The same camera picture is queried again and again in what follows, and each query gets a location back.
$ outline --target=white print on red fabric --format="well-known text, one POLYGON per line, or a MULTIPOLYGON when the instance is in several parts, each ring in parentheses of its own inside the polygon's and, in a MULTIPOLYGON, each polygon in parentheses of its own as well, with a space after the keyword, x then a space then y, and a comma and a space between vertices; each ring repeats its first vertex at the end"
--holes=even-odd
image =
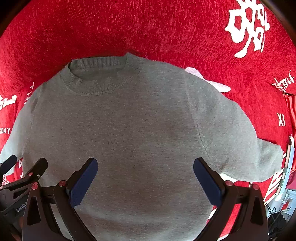
POLYGON ((2 110, 5 106, 14 104, 16 99, 17 99, 16 95, 13 95, 11 99, 7 99, 7 98, 3 99, 2 96, 0 95, 0 110, 2 110))
MULTIPOLYGON (((30 89, 31 90, 33 90, 34 84, 35 84, 35 82, 33 82, 32 86, 30 86, 30 89)), ((30 92, 27 93, 27 98, 25 99, 24 106, 27 103, 27 101, 30 99, 31 95, 32 95, 32 91, 30 91, 30 92)))
POLYGON ((2 186, 8 184, 9 181, 7 180, 7 176, 4 174, 3 175, 3 180, 2 180, 2 186))
POLYGON ((10 134, 10 130, 8 127, 0 128, 0 134, 10 134))
POLYGON ((284 114, 277 113, 279 117, 279 126, 286 126, 284 114))
MULTIPOLYGON (((22 158, 18 160, 18 169, 22 170, 22 158)), ((20 178, 24 178, 24 172, 20 175, 20 178)))
POLYGON ((195 68, 192 68, 192 67, 187 67, 185 69, 185 71, 187 73, 190 73, 190 74, 193 74, 199 78, 201 78, 202 80, 208 82, 210 85, 214 86, 217 90, 219 90, 220 92, 228 92, 230 91, 230 87, 227 86, 227 85, 223 85, 223 84, 220 84, 220 83, 217 83, 217 82, 214 82, 214 81, 210 81, 210 80, 206 80, 202 74, 195 68))
POLYGON ((267 13, 264 11, 263 5, 257 4, 256 0, 236 0, 240 5, 241 9, 232 9, 229 10, 229 22, 225 28, 225 31, 228 31, 231 34, 231 39, 235 43, 241 43, 244 40, 245 32, 247 30, 249 38, 242 50, 237 52, 234 56, 236 58, 243 58, 246 56, 248 47, 253 38, 253 43, 255 45, 254 51, 261 50, 263 52, 264 43, 265 43, 265 32, 270 29, 270 24, 267 22, 267 13), (246 9, 250 8, 252 10, 252 20, 251 22, 247 18, 246 9), (255 28, 255 19, 260 20, 261 27, 255 28), (234 26, 235 17, 241 17, 241 28, 238 29, 234 26))
POLYGON ((266 206, 268 203, 272 201, 272 199, 276 195, 277 188, 279 187, 279 183, 281 181, 281 176, 283 175, 283 170, 282 169, 280 172, 276 172, 274 176, 272 177, 271 183, 268 187, 267 193, 263 199, 264 205, 266 206))
POLYGON ((277 79, 274 78, 276 83, 272 83, 272 85, 275 86, 280 91, 286 92, 286 89, 288 88, 288 86, 294 83, 294 78, 295 77, 291 76, 291 70, 290 70, 287 78, 282 79, 280 82, 278 82, 277 79))

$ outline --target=gray sweater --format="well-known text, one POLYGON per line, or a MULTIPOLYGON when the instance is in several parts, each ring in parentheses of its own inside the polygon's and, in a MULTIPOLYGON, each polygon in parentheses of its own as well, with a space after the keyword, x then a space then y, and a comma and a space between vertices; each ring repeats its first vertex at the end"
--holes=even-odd
POLYGON ((212 210, 195 158, 220 174, 264 181, 281 169, 283 152, 258 139, 238 104, 204 80, 127 54, 73 60, 42 84, 0 162, 11 154, 23 157, 24 172, 45 157, 43 186, 96 158, 98 174, 76 210, 98 240, 187 241, 212 210))

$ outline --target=white chinese character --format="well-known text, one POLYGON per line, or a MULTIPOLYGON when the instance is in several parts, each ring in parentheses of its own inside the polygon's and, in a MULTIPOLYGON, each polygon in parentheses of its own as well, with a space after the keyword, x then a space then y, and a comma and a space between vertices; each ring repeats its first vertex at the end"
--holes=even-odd
POLYGON ((287 82, 287 78, 282 79, 280 82, 278 82, 276 78, 274 78, 274 80, 276 81, 276 83, 273 83, 272 85, 277 87, 279 90, 285 92, 288 85, 289 85, 288 82, 287 82))
POLYGON ((277 79, 274 78, 276 83, 272 83, 272 85, 275 86, 277 89, 279 89, 279 90, 281 90, 283 92, 286 92, 286 89, 288 88, 288 85, 294 83, 294 78, 295 77, 291 76, 291 70, 290 70, 287 78, 282 79, 280 82, 278 82, 277 79))
POLYGON ((291 70, 289 71, 289 78, 290 78, 290 80, 288 80, 289 84, 294 83, 294 77, 291 76, 290 72, 291 70))
POLYGON ((15 101, 17 99, 16 95, 13 95, 11 99, 7 99, 7 98, 2 98, 2 96, 0 95, 0 110, 2 110, 2 108, 4 108, 5 106, 8 106, 10 104, 14 104, 15 101))
POLYGON ((263 5, 256 4, 256 0, 236 0, 241 9, 232 9, 229 10, 229 22, 228 25, 225 28, 225 31, 230 32, 232 41, 235 43, 240 43, 244 40, 244 35, 247 30, 249 34, 249 38, 242 50, 237 52, 234 56, 236 58, 242 58, 246 56, 248 47, 251 43, 251 40, 253 38, 253 43, 255 45, 254 51, 261 50, 263 52, 264 48, 264 42, 265 42, 265 31, 269 30, 270 25, 267 22, 267 13, 264 11, 263 5), (252 10, 252 20, 251 22, 247 18, 246 9, 250 8, 252 10), (255 27, 255 19, 256 19, 256 13, 257 13, 257 19, 260 20, 261 26, 265 26, 263 29, 262 27, 257 27, 254 30, 255 27), (234 26, 235 23, 235 17, 240 16, 242 18, 241 28, 238 29, 234 26))

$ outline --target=red fabric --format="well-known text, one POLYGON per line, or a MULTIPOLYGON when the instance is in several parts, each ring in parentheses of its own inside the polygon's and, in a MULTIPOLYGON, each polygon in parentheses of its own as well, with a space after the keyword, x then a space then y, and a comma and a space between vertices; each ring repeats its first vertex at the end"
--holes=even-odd
MULTIPOLYGON (((38 87, 37 84, 32 83, 24 88, 22 88, 19 92, 17 92, 16 100, 14 103, 11 103, 0 110, 0 133, 6 131, 6 133, 0 134, 0 150, 3 148, 6 143, 13 124, 15 122, 17 114, 20 112, 22 107, 25 105, 26 101, 32 95, 33 91, 38 87)), ((2 184, 11 183, 13 181, 19 180, 23 177, 22 173, 22 159, 18 160, 18 163, 15 165, 15 172, 12 175, 3 177, 2 184)))
MULTIPOLYGON (((293 137, 294 140, 296 140, 296 96, 295 95, 287 95, 284 94, 284 97, 286 99, 287 105, 290 110, 290 118, 292 122, 292 128, 293 128, 293 137)), ((296 158, 294 154, 294 160, 291 167, 291 174, 289 176, 289 180, 287 183, 287 188, 289 189, 296 189, 296 158)))
POLYGON ((283 207, 281 208, 281 210, 285 210, 285 209, 288 207, 289 203, 290 203, 290 200, 288 200, 288 201, 283 205, 283 207))
MULTIPOLYGON (((296 93, 296 83, 287 79, 289 73, 295 74, 296 49, 266 8, 254 15, 251 8, 243 11, 249 21, 254 18, 254 26, 245 31, 241 24, 246 18, 236 17, 234 26, 244 36, 233 40, 225 29, 230 10, 240 9, 239 3, 254 7, 249 0, 32 0, 0 38, 0 94, 17 93, 17 101, 24 100, 32 82, 37 86, 47 81, 71 59, 129 51, 181 68, 193 67, 205 79, 229 86, 231 90, 224 95, 241 106, 257 136, 286 151, 292 133, 289 110, 282 92, 271 84, 274 78, 279 82, 286 78, 290 83, 285 91, 296 93), (266 21, 263 25, 258 20, 258 13, 264 16, 263 23, 267 16, 270 29, 266 21), (235 57, 248 43, 252 28, 262 28, 261 50, 254 50, 253 37, 246 55, 235 57)), ((0 111, 6 126, 12 126, 22 105, 0 111)), ((8 135, 0 138, 2 147, 8 135)), ((263 196, 271 180, 260 183, 263 196)))

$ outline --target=blue gripper pad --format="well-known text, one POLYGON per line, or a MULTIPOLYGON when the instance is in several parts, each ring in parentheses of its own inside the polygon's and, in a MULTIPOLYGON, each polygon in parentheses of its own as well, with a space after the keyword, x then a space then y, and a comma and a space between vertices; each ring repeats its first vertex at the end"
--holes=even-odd
POLYGON ((89 158, 80 170, 83 172, 80 173, 80 177, 77 179, 69 193, 71 207, 78 206, 82 202, 84 195, 98 172, 97 160, 89 158))
POLYGON ((17 163, 17 157, 11 155, 5 162, 0 165, 0 173, 6 174, 17 163))
POLYGON ((204 166, 203 163, 197 158, 193 163, 193 171, 199 183, 201 184, 205 194, 207 195, 210 203, 214 206, 221 206, 222 204, 222 191, 204 166))

